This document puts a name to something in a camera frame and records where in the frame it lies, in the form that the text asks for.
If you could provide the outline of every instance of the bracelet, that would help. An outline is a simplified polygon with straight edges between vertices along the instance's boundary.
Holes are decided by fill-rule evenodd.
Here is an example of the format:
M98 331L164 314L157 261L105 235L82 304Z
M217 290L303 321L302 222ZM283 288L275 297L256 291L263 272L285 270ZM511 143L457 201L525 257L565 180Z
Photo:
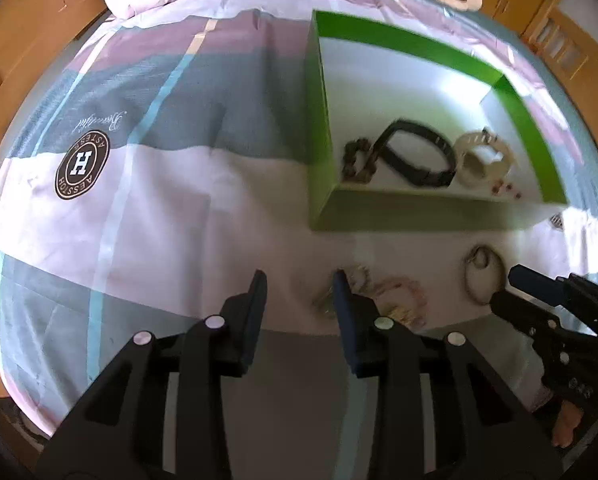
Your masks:
M378 304L379 299L386 292L397 288L404 288L409 291L414 300L414 307L399 303ZM367 296L375 301L381 316L390 317L411 330L420 329L426 324L425 309L428 305L428 297L421 284L416 280L411 280L407 276L387 278L368 291Z
M388 146L388 141L396 132L407 132L434 144L444 155L448 169L430 171L402 159ZM456 173L456 157L450 143L431 128L413 121L398 119L388 126L375 142L369 158L372 158L374 154L377 154L388 166L416 187L448 187Z
M463 259L463 288L474 303L480 306L487 306L490 304L490 298L487 301L480 300L470 288L468 282L468 266L473 265L476 269L483 270L490 266L490 262L494 260L498 267L498 285L495 292L505 290L506 288L506 264L503 258L493 248L487 245L477 245L473 247L468 255Z
M448 170L430 171L426 168L413 166L403 160L388 146L388 141L396 132L407 132L434 144L444 155L448 163ZM357 173L355 163L357 162L358 152L365 153L366 157L363 169ZM381 158L412 186L417 187L448 187L456 173L456 157L450 143L431 128L403 119L398 119L390 124L373 145L365 138L353 140L346 144L343 155L343 180L367 184L377 172L378 158Z
M370 287L370 270L364 266L344 267L348 285L353 294L365 294ZM327 288L313 300L313 307L317 313L327 319L335 319L337 313L332 303L332 275Z
M466 156L478 146L489 146L501 154L500 160L482 165L476 172L466 164ZM514 165L514 155L510 147L499 137L490 133L486 128L480 132L463 134L454 144L454 151L458 161L457 179L465 187L495 186L503 183L504 177Z
M371 160L372 145L368 139L362 137L361 139L347 142L343 153L343 169L341 176L346 182L358 182L359 184L367 184L372 180L373 175L377 172L377 158ZM357 153L365 153L364 168L357 173L355 164L357 163Z

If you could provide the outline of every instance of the white bangle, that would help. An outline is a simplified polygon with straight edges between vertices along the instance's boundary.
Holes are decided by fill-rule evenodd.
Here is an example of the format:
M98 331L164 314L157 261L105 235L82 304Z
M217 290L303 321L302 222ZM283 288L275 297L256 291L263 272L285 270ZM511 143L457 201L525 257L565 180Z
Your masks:
M497 160L484 164L472 152L478 146L489 146L500 156ZM510 147L485 128L481 132L470 132L459 137L454 144L454 152L457 158L456 177L465 187L493 186L499 181L502 182L514 165L514 155ZM470 155L472 157L466 160L466 156Z

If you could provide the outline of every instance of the black watch strap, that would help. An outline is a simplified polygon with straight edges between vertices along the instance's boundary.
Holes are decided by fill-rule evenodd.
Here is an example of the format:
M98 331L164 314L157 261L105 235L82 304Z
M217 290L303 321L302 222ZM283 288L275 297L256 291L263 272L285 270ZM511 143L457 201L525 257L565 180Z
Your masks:
M413 166L403 160L388 146L388 141L396 132L407 132L434 144L443 153L448 163L448 169L445 171L430 171L426 168ZM373 145L369 158L377 160L377 157L401 174L410 184L417 187L448 187L454 178L457 167L454 150L441 134L423 124L402 119L396 120L388 126Z

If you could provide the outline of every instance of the scattered jewelry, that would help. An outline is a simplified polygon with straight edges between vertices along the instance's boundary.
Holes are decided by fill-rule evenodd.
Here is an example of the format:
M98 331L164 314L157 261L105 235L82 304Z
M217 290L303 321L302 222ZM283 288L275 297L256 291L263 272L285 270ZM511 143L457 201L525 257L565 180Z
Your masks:
M412 134L430 142L445 158L448 169L444 171L431 171L410 164L401 158L388 145L389 140L398 132ZM364 167L357 173L357 153L365 153ZM381 158L386 165L400 174L415 187L448 187L456 172L456 157L452 145L439 133L431 128L397 119L393 121L379 136L374 144L362 138L348 142L344 147L343 168L341 176L344 182L358 182L367 184L377 172L377 159Z
M370 271L364 266L350 266L342 269L346 273L350 290L354 294L364 294L370 286ZM328 287L313 301L317 312L328 319L336 319L334 305L332 304L332 276L330 275Z
M348 278L350 290L354 294L360 294L375 301L381 316L390 317L412 330L419 329L426 324L425 308L428 304L428 297L421 284L416 280L411 280L407 276L394 276L373 284L367 267L351 266L345 267L343 271ZM395 301L381 302L381 298L385 294L400 288L410 293L413 306ZM332 285L317 296L313 301L313 306L321 316L327 319L336 319L337 314L332 303Z
M487 245L477 245L473 247L468 255L463 259L463 288L466 291L468 297L476 304L480 306L486 306L490 304L490 298L484 301L478 298L468 282L468 266L473 266L476 269L483 270L490 267L490 264L494 260L498 271L498 283L494 292L498 290L505 290L506 288L506 264L503 258L494 249Z

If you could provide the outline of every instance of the bed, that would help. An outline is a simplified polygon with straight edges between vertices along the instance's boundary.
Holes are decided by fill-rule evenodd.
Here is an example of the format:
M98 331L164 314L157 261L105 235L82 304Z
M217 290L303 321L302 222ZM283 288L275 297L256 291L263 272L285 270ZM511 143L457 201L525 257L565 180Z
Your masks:
M560 226L310 231L303 90L313 9L394 23L505 72L559 170L571 206ZM60 200L57 169L93 128L108 139L85 141L102 144L102 170L83 195ZM183 332L260 268L269 292L255 362L223 384L235 478L361 478L376 384L349 376L336 323L312 305L337 267L417 280L428 297L418 330L461 330L526 406L540 401L530 340L461 287L477 243L496 247L508 267L598 282L598 151L512 33L432 0L178 0L106 20L0 168L0 374L52 434L135 332Z
M0 0L0 142L26 95L103 0Z

